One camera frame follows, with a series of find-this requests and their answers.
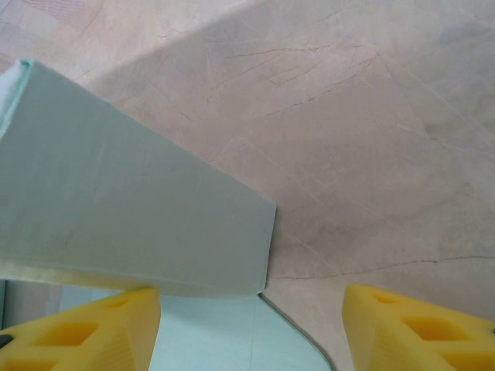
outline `light blue surface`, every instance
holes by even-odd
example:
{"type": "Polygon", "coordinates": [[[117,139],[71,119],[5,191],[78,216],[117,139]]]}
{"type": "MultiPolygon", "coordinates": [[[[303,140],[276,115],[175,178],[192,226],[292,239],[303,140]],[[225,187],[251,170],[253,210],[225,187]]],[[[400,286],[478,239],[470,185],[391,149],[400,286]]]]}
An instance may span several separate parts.
{"type": "MultiPolygon", "coordinates": [[[[114,291],[65,287],[60,309],[114,291]]],[[[150,371],[327,371],[319,350],[259,297],[162,297],[150,371]]]]}

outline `marble floor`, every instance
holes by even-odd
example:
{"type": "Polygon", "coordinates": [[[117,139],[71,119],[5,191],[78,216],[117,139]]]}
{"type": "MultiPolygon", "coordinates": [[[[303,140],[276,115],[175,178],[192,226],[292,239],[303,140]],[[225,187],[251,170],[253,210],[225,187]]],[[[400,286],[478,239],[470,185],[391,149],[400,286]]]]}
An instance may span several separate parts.
{"type": "Polygon", "coordinates": [[[495,319],[495,3],[0,0],[34,56],[278,204],[266,295],[352,370],[361,282],[495,319]]]}

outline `yellow 3d-printed part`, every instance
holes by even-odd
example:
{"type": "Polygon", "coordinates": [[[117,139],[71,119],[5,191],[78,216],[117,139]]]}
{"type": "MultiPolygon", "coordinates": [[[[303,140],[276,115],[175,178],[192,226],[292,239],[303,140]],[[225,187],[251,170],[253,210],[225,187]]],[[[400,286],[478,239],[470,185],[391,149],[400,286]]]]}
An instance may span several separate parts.
{"type": "Polygon", "coordinates": [[[6,328],[0,371],[145,371],[159,320],[159,292],[144,288],[6,328]]]}
{"type": "Polygon", "coordinates": [[[353,284],[343,323],[356,371],[495,371],[486,319],[353,284]]]}

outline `beige marble surface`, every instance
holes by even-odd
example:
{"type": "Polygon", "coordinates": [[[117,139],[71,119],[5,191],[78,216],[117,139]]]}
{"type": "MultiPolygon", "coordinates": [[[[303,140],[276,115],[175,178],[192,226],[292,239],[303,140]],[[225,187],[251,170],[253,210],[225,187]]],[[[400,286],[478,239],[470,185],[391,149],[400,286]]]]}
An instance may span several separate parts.
{"type": "Polygon", "coordinates": [[[34,56],[277,202],[267,296],[341,370],[363,282],[495,319],[489,0],[0,1],[34,56]]]}

